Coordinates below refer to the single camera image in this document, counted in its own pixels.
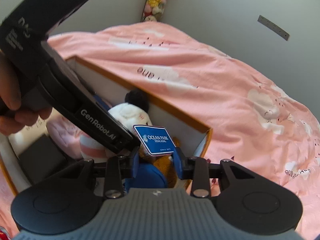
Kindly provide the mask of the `person's left hand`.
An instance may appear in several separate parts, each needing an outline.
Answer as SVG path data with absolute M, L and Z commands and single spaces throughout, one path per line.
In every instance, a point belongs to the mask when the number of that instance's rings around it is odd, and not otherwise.
M 21 106 L 21 92 L 18 79 L 5 55 L 1 51 L 1 99 L 15 114 L 13 117 L 1 116 L 1 134 L 9 136 L 22 130 L 25 126 L 33 126 L 38 118 L 46 120 L 52 113 L 52 107 L 33 112 Z

